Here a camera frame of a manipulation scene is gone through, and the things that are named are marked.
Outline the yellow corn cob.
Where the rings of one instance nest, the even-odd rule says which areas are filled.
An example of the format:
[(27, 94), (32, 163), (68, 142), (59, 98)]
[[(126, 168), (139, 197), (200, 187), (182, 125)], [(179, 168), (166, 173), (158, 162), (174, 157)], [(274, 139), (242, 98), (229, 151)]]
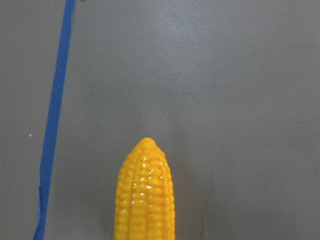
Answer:
[(165, 153), (145, 137), (125, 158), (118, 174), (113, 239), (174, 240), (175, 197)]

